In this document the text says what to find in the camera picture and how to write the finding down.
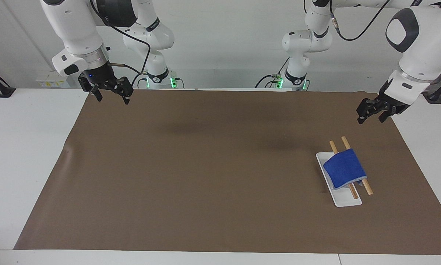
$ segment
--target blue cloth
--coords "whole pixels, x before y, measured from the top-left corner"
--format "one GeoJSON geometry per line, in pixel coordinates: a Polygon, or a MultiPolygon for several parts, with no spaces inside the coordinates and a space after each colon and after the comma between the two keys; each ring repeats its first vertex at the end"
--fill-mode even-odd
{"type": "Polygon", "coordinates": [[[324,168],[334,184],[334,190],[367,178],[353,149],[332,156],[325,162],[324,168]]]}

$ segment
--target white table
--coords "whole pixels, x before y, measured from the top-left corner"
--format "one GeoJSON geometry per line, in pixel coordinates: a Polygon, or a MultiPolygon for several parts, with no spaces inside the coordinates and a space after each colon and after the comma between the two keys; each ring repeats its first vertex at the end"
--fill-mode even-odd
{"type": "MultiPolygon", "coordinates": [[[[0,99],[0,265],[441,265],[441,256],[432,255],[12,250],[86,96],[80,89],[18,89],[11,98],[0,99]]],[[[441,106],[420,97],[393,119],[441,203],[441,106]]]]}

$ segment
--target wooden stick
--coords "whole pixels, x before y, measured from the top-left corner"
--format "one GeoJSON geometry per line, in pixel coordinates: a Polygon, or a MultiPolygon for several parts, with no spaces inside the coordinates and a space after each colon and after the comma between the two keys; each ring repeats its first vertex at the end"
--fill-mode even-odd
{"type": "MultiPolygon", "coordinates": [[[[343,141],[343,144],[345,144],[345,148],[346,148],[347,150],[352,148],[352,147],[350,146],[350,143],[348,142],[348,140],[346,139],[345,136],[342,136],[342,141],[343,141]]],[[[367,181],[367,179],[363,179],[363,185],[365,186],[366,192],[367,192],[367,194],[368,194],[369,196],[371,196],[371,195],[374,194],[374,192],[373,192],[371,186],[369,185],[369,182],[367,181]]]]}
{"type": "MultiPolygon", "coordinates": [[[[330,146],[332,147],[332,151],[334,154],[338,154],[337,146],[335,146],[334,141],[330,141],[330,146]]],[[[352,191],[353,199],[358,198],[358,194],[356,193],[355,186],[353,186],[352,183],[348,184],[348,188],[350,188],[350,191],[352,191]]]]}

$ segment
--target white tray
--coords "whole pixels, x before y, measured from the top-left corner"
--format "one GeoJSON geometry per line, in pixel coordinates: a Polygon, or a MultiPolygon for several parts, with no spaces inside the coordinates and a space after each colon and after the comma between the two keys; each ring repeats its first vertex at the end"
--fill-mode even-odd
{"type": "Polygon", "coordinates": [[[322,173],[325,178],[325,182],[327,183],[328,186],[328,191],[330,191],[330,195],[332,195],[332,199],[334,200],[335,206],[347,207],[347,206],[361,205],[360,195],[358,194],[358,198],[354,199],[352,195],[352,191],[350,191],[348,185],[338,190],[332,189],[334,185],[332,183],[332,180],[330,179],[330,176],[328,175],[327,171],[325,171],[324,168],[324,163],[327,162],[328,159],[332,158],[332,156],[334,156],[333,152],[323,152],[316,154],[318,164],[320,165],[320,169],[322,170],[322,173]]]}

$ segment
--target brown mat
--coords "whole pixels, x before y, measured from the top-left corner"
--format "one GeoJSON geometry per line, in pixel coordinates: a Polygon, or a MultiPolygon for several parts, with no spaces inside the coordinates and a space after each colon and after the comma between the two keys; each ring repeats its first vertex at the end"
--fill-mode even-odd
{"type": "Polygon", "coordinates": [[[16,250],[441,254],[441,205],[359,93],[88,97],[16,250]],[[375,195],[336,208],[315,158],[348,137],[375,195]]]}

